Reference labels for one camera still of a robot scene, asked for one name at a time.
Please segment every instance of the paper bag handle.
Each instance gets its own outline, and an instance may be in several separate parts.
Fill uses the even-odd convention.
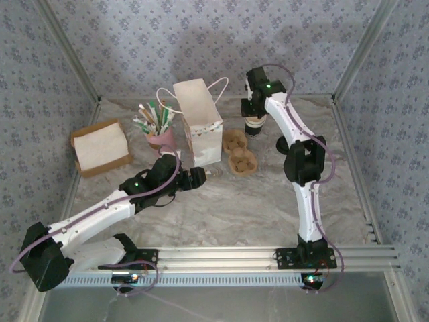
[[[225,91],[225,89],[227,88],[228,83],[229,83],[229,79],[228,79],[228,77],[221,77],[220,79],[216,80],[213,84],[211,84],[210,86],[208,86],[208,87],[207,87],[207,89],[210,89],[213,85],[216,85],[217,83],[219,83],[220,81],[223,81],[223,80],[226,80],[226,81],[227,81],[227,83],[225,84],[225,86],[224,86],[224,87],[223,87],[223,89],[221,90],[221,93],[220,93],[220,94],[219,94],[219,96],[217,97],[216,101],[214,101],[214,104],[215,104],[215,105],[216,105],[217,101],[221,98],[221,96],[222,96],[223,92]],[[167,92],[168,94],[170,94],[171,96],[173,96],[175,99],[177,99],[177,97],[176,97],[172,92],[170,92],[169,90],[167,90],[167,89],[166,89],[166,88],[164,88],[164,87],[160,87],[159,89],[157,89],[157,90],[156,90],[156,100],[158,101],[158,103],[159,103],[159,104],[160,104],[164,109],[167,109],[168,111],[171,111],[171,112],[173,112],[173,113],[177,113],[177,114],[183,114],[183,112],[181,112],[181,111],[177,111],[177,110],[172,109],[172,108],[170,108],[170,107],[167,107],[167,106],[165,106],[164,104],[162,104],[162,103],[161,103],[160,96],[159,96],[159,92],[160,92],[160,90],[161,90],[161,89],[165,90],[165,92]]]

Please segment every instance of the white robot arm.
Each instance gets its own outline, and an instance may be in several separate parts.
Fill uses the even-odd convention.
[[[184,171],[177,162],[180,161],[175,156],[164,154],[152,169],[127,179],[107,198],[74,217],[49,227],[40,222],[32,225],[10,271],[16,272],[13,267],[19,260],[36,288],[44,292],[59,285],[70,271],[142,259],[147,254],[137,249],[125,234],[99,243],[82,244],[112,224],[156,205],[161,196],[174,197],[178,191],[195,189],[205,183],[203,168]],[[146,261],[153,262],[152,257],[149,254]]]
[[[307,133],[314,135],[310,131],[304,122],[300,119],[298,114],[295,112],[292,104],[288,102],[289,110],[294,116],[295,121],[304,129]],[[282,131],[288,146],[291,146],[293,143],[305,142],[308,141],[308,136],[305,136],[302,131],[300,131],[292,122],[285,110],[286,105],[286,93],[274,93],[271,97],[265,100],[265,110],[269,113],[279,125],[280,130]],[[314,224],[312,209],[311,209],[311,188],[310,185],[312,181],[305,182],[304,186],[301,186],[297,182],[292,182],[296,193],[296,200],[298,202],[298,214],[300,218],[300,228],[299,236],[305,242],[315,242],[322,239],[322,235]],[[316,208],[316,217],[320,222],[320,207],[319,207],[319,198],[318,198],[318,185],[314,187],[315,198],[315,208]]]
[[[283,84],[271,82],[262,67],[254,68],[247,74],[247,98],[241,100],[243,117],[262,118],[270,114],[283,133],[277,142],[278,150],[286,155],[284,172],[294,187],[298,202],[300,226],[296,249],[279,249],[282,257],[289,258],[286,263],[290,268],[315,267],[328,261],[329,267],[336,267],[331,262],[334,254],[323,238],[324,232],[320,220],[318,184],[324,170],[324,148],[315,140],[326,143],[322,136],[315,136],[296,113]]]

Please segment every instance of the white tissue paper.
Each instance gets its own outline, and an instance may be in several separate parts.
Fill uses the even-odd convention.
[[[74,138],[74,149],[82,171],[128,155],[127,138],[118,123]]]

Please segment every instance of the pink cup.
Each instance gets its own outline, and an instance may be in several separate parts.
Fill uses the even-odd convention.
[[[160,156],[158,153],[158,148],[162,144],[167,144],[168,146],[171,146],[173,149],[177,148],[176,141],[174,141],[173,131],[172,127],[170,126],[167,131],[165,131],[163,134],[159,136],[151,136],[149,137],[146,134],[147,141],[149,142],[150,147],[154,151],[154,154],[156,156]],[[163,146],[161,148],[161,152],[172,152],[171,149],[167,148],[166,146]]]

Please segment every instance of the black cup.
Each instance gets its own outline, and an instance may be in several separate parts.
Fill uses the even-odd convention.
[[[258,136],[261,133],[262,126],[265,123],[267,116],[264,115],[261,119],[257,117],[245,117],[244,125],[245,125],[245,133],[249,137]]]

